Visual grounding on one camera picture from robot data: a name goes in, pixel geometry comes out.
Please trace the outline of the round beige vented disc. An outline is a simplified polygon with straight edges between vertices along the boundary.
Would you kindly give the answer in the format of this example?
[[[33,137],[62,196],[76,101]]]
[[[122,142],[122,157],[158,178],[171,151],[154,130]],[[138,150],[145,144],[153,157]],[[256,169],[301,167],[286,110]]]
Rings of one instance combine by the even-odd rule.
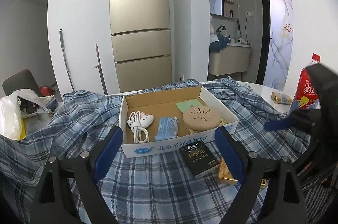
[[[194,131],[206,131],[218,127],[221,116],[212,107],[194,106],[183,113],[183,121]]]

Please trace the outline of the light blue tissue pack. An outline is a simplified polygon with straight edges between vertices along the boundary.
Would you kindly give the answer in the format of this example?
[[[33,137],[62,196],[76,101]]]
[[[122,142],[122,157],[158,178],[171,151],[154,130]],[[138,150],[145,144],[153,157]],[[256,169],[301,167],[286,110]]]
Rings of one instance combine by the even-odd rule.
[[[160,117],[155,141],[164,141],[178,136],[178,118]]]

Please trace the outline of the red soda bottle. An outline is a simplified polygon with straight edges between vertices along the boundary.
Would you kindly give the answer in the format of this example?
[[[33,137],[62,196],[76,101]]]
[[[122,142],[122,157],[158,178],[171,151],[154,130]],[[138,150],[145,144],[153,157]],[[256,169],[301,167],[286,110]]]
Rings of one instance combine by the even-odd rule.
[[[296,109],[316,109],[319,98],[314,90],[306,68],[320,62],[320,56],[312,54],[312,61],[301,70],[297,90],[290,106],[289,114]]]

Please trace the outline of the dark broom stick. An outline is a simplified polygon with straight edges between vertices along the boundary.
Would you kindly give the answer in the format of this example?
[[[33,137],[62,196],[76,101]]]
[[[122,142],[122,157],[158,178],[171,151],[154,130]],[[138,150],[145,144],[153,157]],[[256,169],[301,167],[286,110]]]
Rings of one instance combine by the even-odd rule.
[[[98,49],[98,44],[95,44],[95,49],[96,49],[96,56],[97,56],[97,65],[94,68],[98,69],[98,73],[99,73],[100,80],[101,80],[101,85],[102,85],[102,90],[104,92],[104,95],[107,95],[108,91],[106,89],[104,75],[103,75],[103,72],[102,72],[102,66],[101,66],[101,60],[100,60],[100,53],[99,53],[99,49]]]

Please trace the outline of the gold pack on table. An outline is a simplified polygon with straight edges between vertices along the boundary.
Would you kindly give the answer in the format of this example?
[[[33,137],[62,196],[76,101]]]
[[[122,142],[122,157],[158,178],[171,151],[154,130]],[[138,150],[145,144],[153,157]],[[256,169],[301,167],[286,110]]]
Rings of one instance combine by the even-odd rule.
[[[293,99],[289,95],[277,92],[272,92],[271,99],[274,101],[274,103],[281,105],[291,105],[293,101]]]

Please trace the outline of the black face box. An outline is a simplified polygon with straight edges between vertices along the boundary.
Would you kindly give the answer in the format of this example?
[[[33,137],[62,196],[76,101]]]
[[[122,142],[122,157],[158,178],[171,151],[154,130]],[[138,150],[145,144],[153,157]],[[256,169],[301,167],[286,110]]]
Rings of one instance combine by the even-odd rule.
[[[204,144],[197,141],[179,148],[179,153],[195,178],[200,178],[219,167],[219,160]]]

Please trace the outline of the blue plaid cloth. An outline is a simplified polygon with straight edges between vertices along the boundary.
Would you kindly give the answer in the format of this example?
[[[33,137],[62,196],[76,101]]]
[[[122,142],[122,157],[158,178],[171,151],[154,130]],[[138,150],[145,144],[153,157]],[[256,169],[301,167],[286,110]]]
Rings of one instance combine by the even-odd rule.
[[[260,156],[297,159],[310,138],[297,129],[268,132],[267,121],[281,114],[249,86],[223,78],[204,87],[239,120],[234,138]],[[119,122],[122,97],[78,91],[49,125],[22,141],[1,138],[1,193],[23,223],[29,223],[37,183],[51,156],[73,158],[90,150]],[[119,223],[218,223],[238,185],[216,180],[212,172],[196,179],[179,152],[127,158],[119,151],[98,189]]]

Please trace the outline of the dark blue clothes pile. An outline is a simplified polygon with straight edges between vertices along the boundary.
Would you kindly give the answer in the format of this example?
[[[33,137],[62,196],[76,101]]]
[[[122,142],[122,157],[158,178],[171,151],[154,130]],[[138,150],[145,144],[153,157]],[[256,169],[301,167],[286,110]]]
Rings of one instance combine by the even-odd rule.
[[[210,52],[221,52],[230,43],[230,39],[223,35],[210,35]]]

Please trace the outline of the red object on floor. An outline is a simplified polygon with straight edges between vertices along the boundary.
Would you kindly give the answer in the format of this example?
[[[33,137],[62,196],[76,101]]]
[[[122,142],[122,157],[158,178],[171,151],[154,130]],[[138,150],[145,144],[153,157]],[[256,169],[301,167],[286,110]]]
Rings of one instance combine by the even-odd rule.
[[[51,96],[53,95],[53,90],[48,86],[41,86],[40,91],[42,96]]]

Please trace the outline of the green flat card box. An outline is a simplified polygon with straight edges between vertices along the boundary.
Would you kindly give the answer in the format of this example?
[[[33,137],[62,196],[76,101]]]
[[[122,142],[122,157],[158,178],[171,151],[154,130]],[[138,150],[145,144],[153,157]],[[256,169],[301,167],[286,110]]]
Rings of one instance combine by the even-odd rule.
[[[198,101],[197,99],[185,100],[185,101],[176,103],[176,106],[178,107],[181,113],[184,113],[191,107],[199,107],[202,105],[203,104],[200,103],[200,101]]]

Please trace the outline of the gold blue cigarette pack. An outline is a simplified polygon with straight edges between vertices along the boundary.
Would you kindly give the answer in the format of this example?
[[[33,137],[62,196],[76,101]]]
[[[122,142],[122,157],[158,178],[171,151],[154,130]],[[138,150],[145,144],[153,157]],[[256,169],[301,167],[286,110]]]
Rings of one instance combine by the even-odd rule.
[[[238,180],[233,178],[223,158],[221,159],[221,162],[219,165],[217,181],[220,183],[226,183],[228,185],[234,185],[238,183]]]

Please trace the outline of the beige bathroom vanity cabinet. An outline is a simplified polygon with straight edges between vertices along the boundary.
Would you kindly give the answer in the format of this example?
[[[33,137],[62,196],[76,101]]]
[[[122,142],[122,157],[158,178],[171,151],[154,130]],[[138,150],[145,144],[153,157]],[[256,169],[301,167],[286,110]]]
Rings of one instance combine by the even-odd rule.
[[[220,52],[210,52],[209,74],[221,76],[247,72],[251,50],[248,45],[230,43]]]

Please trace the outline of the grey chair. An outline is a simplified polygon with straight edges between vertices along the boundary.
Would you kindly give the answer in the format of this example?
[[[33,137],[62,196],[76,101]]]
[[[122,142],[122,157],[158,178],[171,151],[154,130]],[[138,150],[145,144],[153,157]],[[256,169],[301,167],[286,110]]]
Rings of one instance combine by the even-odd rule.
[[[2,88],[5,95],[10,95],[16,90],[26,88],[34,91],[39,97],[43,96],[33,74],[28,69],[24,69],[7,78],[3,82]]]

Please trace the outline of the white plastic bag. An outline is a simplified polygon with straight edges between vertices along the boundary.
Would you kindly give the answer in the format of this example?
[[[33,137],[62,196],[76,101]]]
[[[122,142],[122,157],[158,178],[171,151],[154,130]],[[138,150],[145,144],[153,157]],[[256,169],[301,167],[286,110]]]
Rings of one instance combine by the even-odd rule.
[[[54,95],[39,97],[31,89],[1,98],[1,136],[20,141],[51,121],[58,102]]]

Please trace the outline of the gold refrigerator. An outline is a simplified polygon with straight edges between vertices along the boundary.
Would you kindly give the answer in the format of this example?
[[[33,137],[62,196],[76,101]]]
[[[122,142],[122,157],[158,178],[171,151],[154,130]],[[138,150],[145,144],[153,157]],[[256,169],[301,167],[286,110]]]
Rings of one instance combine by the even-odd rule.
[[[122,92],[172,82],[169,0],[109,0],[114,64]]]

